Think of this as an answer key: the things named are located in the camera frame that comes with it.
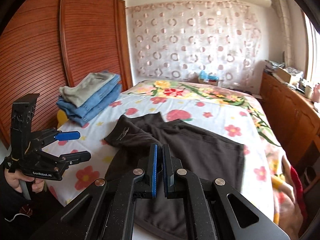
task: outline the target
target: yellow pillow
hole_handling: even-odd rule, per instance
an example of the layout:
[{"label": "yellow pillow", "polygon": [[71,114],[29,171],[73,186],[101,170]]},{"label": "yellow pillow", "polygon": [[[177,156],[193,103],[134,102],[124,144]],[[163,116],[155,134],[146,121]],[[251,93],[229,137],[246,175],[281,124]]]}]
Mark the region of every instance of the yellow pillow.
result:
[{"label": "yellow pillow", "polygon": [[62,126],[64,123],[66,123],[69,119],[68,119],[66,113],[63,110],[59,109],[57,112],[57,120],[58,120],[57,129],[59,129],[60,126]]}]

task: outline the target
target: window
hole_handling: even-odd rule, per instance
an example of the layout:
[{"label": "window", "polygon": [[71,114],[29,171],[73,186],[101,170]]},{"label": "window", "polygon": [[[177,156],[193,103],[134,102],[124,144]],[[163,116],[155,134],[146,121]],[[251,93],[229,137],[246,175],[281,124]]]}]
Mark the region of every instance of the window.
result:
[{"label": "window", "polygon": [[307,80],[313,83],[320,82],[320,34],[316,31],[306,15],[306,27],[308,36],[308,68]]}]

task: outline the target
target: stack of folded clothes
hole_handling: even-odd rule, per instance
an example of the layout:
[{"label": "stack of folded clothes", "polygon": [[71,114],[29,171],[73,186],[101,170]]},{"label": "stack of folded clothes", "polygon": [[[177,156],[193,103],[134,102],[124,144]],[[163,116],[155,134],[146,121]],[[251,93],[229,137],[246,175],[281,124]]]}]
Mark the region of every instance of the stack of folded clothes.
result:
[{"label": "stack of folded clothes", "polygon": [[109,104],[116,101],[121,92],[120,76],[102,72],[90,73],[76,87],[60,87],[57,101],[70,120],[82,127],[97,116]]}]

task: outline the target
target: hand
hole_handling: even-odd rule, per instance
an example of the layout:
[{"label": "hand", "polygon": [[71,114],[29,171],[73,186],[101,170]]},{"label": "hand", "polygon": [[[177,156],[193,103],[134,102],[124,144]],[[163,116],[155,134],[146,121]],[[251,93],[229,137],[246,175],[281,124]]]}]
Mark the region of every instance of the hand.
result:
[{"label": "hand", "polygon": [[44,179],[35,179],[32,177],[28,177],[24,175],[21,171],[16,170],[15,173],[10,173],[8,169],[4,169],[4,177],[7,183],[16,191],[22,193],[22,188],[20,186],[19,179],[24,181],[34,181],[32,184],[32,191],[35,193],[39,193],[43,190],[44,187]]}]

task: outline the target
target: patterned curtain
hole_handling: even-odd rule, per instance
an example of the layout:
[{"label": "patterned curtain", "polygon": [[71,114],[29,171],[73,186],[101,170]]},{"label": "patterned curtain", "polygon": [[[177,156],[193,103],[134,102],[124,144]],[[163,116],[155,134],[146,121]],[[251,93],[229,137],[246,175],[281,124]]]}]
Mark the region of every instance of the patterned curtain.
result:
[{"label": "patterned curtain", "polygon": [[284,62],[287,67],[293,65],[291,48],[291,18],[287,0],[273,0],[278,17],[280,18],[281,31],[284,39]]},{"label": "patterned curtain", "polygon": [[127,8],[132,65],[146,79],[191,81],[203,69],[248,87],[261,30],[237,2],[182,1]]}]

